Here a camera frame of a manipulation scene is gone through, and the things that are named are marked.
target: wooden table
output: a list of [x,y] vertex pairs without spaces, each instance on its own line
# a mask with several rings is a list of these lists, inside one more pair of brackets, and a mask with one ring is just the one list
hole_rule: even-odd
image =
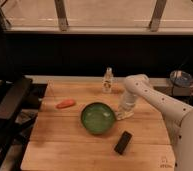
[[[162,116],[142,98],[134,115],[117,121],[107,133],[89,134],[80,122],[82,109],[104,102],[117,110],[123,86],[114,83],[111,94],[99,82],[48,84],[30,142],[21,165],[23,171],[173,171],[175,158]],[[74,98],[76,105],[56,109]],[[133,138],[123,155],[113,149],[124,131]]]

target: metal bar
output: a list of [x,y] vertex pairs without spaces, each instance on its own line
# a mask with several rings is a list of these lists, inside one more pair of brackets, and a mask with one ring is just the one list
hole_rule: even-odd
[[6,18],[5,14],[3,13],[1,7],[0,7],[0,23],[4,30],[8,30],[11,28],[11,23]]
[[12,33],[35,33],[35,34],[111,34],[111,35],[193,35],[193,28],[160,28],[159,32],[146,30],[144,27],[76,27],[68,26],[66,31],[60,31],[58,27],[12,27],[11,30],[5,31],[7,34]]
[[66,31],[68,28],[68,21],[66,17],[64,0],[55,0],[58,23],[61,31]]
[[159,29],[160,20],[165,9],[167,0],[157,0],[154,12],[149,24],[151,31],[157,31]]

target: green bowl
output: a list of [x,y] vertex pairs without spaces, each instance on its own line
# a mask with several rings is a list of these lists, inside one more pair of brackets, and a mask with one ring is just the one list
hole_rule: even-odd
[[95,102],[87,105],[81,115],[83,126],[92,134],[103,134],[116,121],[115,113],[106,104]]

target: bottle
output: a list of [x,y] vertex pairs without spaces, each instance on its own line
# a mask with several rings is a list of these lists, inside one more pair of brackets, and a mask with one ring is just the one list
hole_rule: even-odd
[[105,75],[103,77],[103,92],[104,93],[111,93],[112,91],[112,84],[113,84],[113,73],[112,68],[108,67],[106,69]]

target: floor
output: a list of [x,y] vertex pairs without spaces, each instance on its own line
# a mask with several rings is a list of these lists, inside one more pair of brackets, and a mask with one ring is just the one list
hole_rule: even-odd
[[[33,117],[37,114],[37,110],[26,110],[23,111],[19,117],[17,118],[17,122],[23,123],[28,120],[30,117]],[[24,137],[29,138],[32,127],[26,129],[22,134]],[[24,152],[24,146],[22,146],[19,142],[14,141],[12,147],[8,151],[6,159],[1,167],[0,171],[19,171],[20,170],[20,162]]]
[[[64,0],[64,4],[70,26],[140,28],[148,27],[156,0]],[[54,0],[8,0],[2,11],[13,26],[58,27]],[[168,0],[160,26],[193,28],[193,2]]]

